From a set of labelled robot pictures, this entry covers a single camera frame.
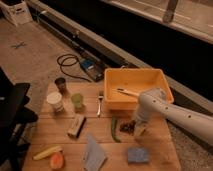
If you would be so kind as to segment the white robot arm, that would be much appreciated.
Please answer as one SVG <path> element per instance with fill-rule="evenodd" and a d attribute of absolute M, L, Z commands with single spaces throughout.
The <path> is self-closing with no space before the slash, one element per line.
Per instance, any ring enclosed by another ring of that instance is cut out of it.
<path fill-rule="evenodd" d="M 136 125 L 146 126 L 155 113 L 162 114 L 213 146 L 213 117 L 167 102 L 165 92 L 161 88 L 149 89 L 138 95 L 138 107 L 134 118 Z"/>

